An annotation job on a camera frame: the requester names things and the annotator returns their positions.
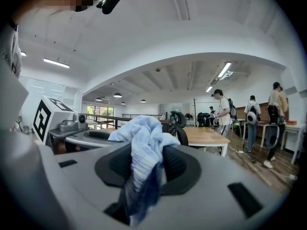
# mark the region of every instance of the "shoe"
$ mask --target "shoe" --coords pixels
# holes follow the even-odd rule
[[[263,164],[264,164],[265,167],[267,167],[269,169],[273,168],[273,166],[271,165],[270,161],[268,161],[268,160],[264,161]]]

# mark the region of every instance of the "white table leg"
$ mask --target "white table leg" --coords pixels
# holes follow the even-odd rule
[[[245,121],[243,121],[243,123],[244,123],[244,130],[243,130],[243,139],[245,139],[245,131],[246,131],[246,122],[245,122]]]
[[[226,144],[224,144],[224,145],[222,146],[222,154],[221,154],[222,157],[226,157],[226,154],[227,154],[227,147],[228,147],[228,143],[226,143]]]
[[[297,140],[296,140],[296,145],[295,145],[295,150],[294,150],[294,154],[291,160],[291,164],[294,164],[295,159],[296,159],[296,155],[297,155],[297,151],[299,150],[299,146],[301,145],[301,136],[302,136],[302,130],[300,129],[298,134],[297,134]]]
[[[264,143],[264,137],[265,137],[265,125],[263,126],[263,131],[262,131],[262,139],[261,139],[261,144],[260,147],[263,148],[263,143]]]
[[[286,140],[286,130],[284,130],[284,132],[283,132],[283,139],[282,139],[282,145],[281,145],[281,147],[280,147],[280,150],[283,150],[283,147],[284,147],[284,142],[285,142],[285,140]]]

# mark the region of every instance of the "ceiling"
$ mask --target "ceiling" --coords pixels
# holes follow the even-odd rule
[[[137,34],[153,24],[214,16],[256,27],[274,38],[276,28],[282,24],[278,11],[272,0],[121,0],[109,15],[103,15],[95,6],[83,12],[40,9],[31,11],[20,23],[19,45],[28,58],[59,59],[71,66],[74,76],[80,71],[80,78],[90,81],[87,70],[94,67],[101,52],[122,37]],[[250,64],[232,59],[181,62],[164,66],[160,72],[155,67],[148,68],[83,98],[91,101],[95,95],[115,92],[129,97],[165,89],[204,90],[228,60],[232,61],[230,70],[249,72]],[[229,81],[221,81],[217,86]]]

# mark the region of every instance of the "floor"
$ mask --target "floor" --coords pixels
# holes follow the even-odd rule
[[[243,144],[245,144],[245,148],[247,147],[247,139],[243,141],[242,138],[232,132],[228,134],[227,138],[230,140],[227,149],[229,159],[256,175],[264,184],[277,193],[284,194],[292,188],[294,181],[289,179],[289,175],[298,175],[299,165],[298,162],[295,165],[291,164],[292,154],[290,152],[277,149],[275,153],[276,160],[272,161],[273,170],[275,171],[273,172],[262,165],[268,156],[269,150],[264,147],[260,148],[260,138],[257,138],[252,153],[248,153],[251,159],[245,154],[236,153],[236,150],[242,150]],[[206,151],[216,153],[217,148],[206,148]]]

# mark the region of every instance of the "railing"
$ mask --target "railing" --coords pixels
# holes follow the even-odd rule
[[[137,116],[140,115],[145,115],[145,116],[152,116],[152,117],[156,117],[157,119],[160,119],[162,115],[149,115],[149,114],[123,114],[122,116],[125,118],[135,118]]]
[[[118,121],[125,121],[125,122],[129,122],[132,118],[126,118],[126,117],[112,117],[112,116],[102,116],[102,115],[95,115],[95,114],[87,114],[87,113],[82,113],[82,115],[85,115],[85,118],[86,119],[89,119],[89,120],[92,120],[92,121],[95,121],[97,122],[98,124],[97,125],[100,125],[100,128],[102,128],[102,125],[103,124],[107,124],[107,125],[111,125],[113,126],[115,129],[118,129],[120,128],[121,126],[118,125]],[[100,118],[105,118],[105,119],[112,119],[112,121],[99,121],[97,120],[97,118],[100,117]],[[168,121],[167,120],[159,120],[161,122],[161,124],[163,125],[163,129],[167,129],[167,123]]]

